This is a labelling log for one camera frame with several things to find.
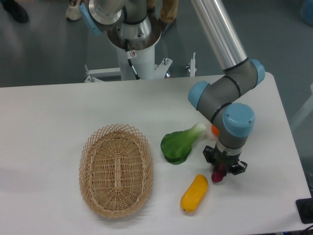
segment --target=gray floor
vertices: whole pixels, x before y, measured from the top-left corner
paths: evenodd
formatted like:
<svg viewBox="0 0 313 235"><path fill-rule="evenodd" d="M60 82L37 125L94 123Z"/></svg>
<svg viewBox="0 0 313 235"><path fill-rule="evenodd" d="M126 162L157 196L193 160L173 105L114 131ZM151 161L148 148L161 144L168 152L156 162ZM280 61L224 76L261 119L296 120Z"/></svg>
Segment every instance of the gray floor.
<svg viewBox="0 0 313 235"><path fill-rule="evenodd" d="M23 2L30 22L18 24L0 7L0 87L80 83L89 69L118 67L105 34L94 36L83 21L65 21L67 1ZM300 15L301 0L224 0L250 58L271 72L288 119L311 95L313 27ZM156 16L159 16L160 1ZM188 76L196 52L197 75L222 74L189 0L180 0L177 24L156 46L156 63L174 60L173 77ZM313 113L294 131L305 172L313 171Z"/></svg>

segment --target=blue object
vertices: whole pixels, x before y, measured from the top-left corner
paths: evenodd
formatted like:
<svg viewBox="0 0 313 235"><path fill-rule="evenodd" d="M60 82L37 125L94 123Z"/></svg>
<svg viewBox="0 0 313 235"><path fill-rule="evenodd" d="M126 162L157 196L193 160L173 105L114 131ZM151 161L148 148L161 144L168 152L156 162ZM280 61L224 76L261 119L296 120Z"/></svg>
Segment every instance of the blue object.
<svg viewBox="0 0 313 235"><path fill-rule="evenodd" d="M226 130L236 137L247 137L254 124L255 116L253 110L241 103L228 105L223 113L223 124Z"/></svg>
<svg viewBox="0 0 313 235"><path fill-rule="evenodd" d="M260 61L256 59L251 59L250 61L255 65L256 70L258 71L258 81L256 85L259 85L265 78L265 69Z"/></svg>
<svg viewBox="0 0 313 235"><path fill-rule="evenodd" d="M197 82L188 93L188 100L196 110L198 110L198 102L207 85L210 85L210 83L206 81Z"/></svg>
<svg viewBox="0 0 313 235"><path fill-rule="evenodd" d="M303 20L313 26L313 0L306 0L301 8Z"/></svg>
<svg viewBox="0 0 313 235"><path fill-rule="evenodd" d="M84 4L81 4L79 7L80 7L80 11L82 13L83 19L84 19L85 23L87 24L87 26L92 30L92 32L95 35L100 35L101 31L98 29L98 27L93 22L92 18L89 15L88 10L86 9L86 6Z"/></svg>

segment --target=red object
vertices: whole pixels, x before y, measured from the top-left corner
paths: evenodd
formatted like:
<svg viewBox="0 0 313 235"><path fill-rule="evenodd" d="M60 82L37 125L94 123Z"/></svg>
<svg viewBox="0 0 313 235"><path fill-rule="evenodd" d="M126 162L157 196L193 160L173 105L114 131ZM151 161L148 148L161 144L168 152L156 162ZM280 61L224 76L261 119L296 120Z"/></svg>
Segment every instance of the red object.
<svg viewBox="0 0 313 235"><path fill-rule="evenodd" d="M212 125L211 129L212 129L213 134L214 134L216 137L219 136L219 132L220 132L220 131L219 131L215 126Z"/></svg>
<svg viewBox="0 0 313 235"><path fill-rule="evenodd" d="M224 164L219 164L219 166L213 172L211 179L214 183L218 183L223 180L226 173L226 168Z"/></svg>

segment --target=orange object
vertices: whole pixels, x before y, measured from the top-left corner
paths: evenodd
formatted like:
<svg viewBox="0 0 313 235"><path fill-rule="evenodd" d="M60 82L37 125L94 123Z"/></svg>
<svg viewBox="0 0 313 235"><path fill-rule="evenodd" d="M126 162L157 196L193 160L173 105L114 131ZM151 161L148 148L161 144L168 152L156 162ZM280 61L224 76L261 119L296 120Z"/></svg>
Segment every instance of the orange object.
<svg viewBox="0 0 313 235"><path fill-rule="evenodd" d="M211 129L212 129L212 132L214 133L215 136L219 135L220 131L215 126L212 125Z"/></svg>
<svg viewBox="0 0 313 235"><path fill-rule="evenodd" d="M180 200L180 206L186 212L194 212L208 189L208 182L204 175L196 175L194 181Z"/></svg>

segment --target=woven basket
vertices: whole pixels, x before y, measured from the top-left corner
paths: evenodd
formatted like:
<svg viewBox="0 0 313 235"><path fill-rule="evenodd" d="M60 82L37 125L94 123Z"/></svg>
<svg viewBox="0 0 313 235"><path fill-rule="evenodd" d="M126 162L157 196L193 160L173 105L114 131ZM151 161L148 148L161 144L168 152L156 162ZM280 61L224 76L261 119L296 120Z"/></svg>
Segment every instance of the woven basket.
<svg viewBox="0 0 313 235"><path fill-rule="evenodd" d="M145 136L129 125L99 129L85 144L79 167L84 201L98 214L124 217L147 200L153 162Z"/></svg>

